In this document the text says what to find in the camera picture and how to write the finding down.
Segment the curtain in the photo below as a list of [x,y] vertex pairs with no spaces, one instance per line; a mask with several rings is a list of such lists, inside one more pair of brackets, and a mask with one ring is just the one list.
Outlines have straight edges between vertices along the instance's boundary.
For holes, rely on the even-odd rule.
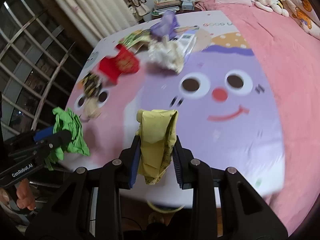
[[55,0],[95,47],[99,40],[137,23],[124,0]]

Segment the yellow paper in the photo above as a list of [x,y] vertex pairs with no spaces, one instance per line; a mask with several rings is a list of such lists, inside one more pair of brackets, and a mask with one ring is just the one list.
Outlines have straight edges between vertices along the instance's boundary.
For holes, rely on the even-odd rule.
[[147,184],[156,184],[171,161],[172,149],[176,143],[177,110],[139,110],[140,123],[137,135],[141,139],[141,159],[138,173]]
[[100,114],[100,110],[98,107],[98,98],[88,98],[84,103],[84,115],[88,118],[96,118]]

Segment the crumpled yellow paper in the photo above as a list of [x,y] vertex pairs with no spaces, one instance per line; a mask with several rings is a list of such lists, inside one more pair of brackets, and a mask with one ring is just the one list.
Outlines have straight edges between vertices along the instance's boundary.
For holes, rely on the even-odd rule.
[[177,119],[177,110],[140,109],[137,113],[140,127],[136,135],[141,139],[138,173],[145,177],[146,184],[158,183],[170,164],[177,140]]

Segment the human hand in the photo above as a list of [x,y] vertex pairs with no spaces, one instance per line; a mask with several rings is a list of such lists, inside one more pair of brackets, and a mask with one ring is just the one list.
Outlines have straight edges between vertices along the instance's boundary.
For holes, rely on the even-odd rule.
[[[29,186],[28,179],[23,179],[17,188],[17,206],[20,209],[28,208],[34,210],[36,207],[36,201]],[[5,203],[9,202],[8,193],[4,189],[0,189],[0,201]]]

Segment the books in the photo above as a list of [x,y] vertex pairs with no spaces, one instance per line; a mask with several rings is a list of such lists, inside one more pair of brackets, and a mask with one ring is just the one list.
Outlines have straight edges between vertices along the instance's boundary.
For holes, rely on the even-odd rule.
[[153,16],[163,15],[166,11],[176,12],[180,10],[180,0],[154,0]]

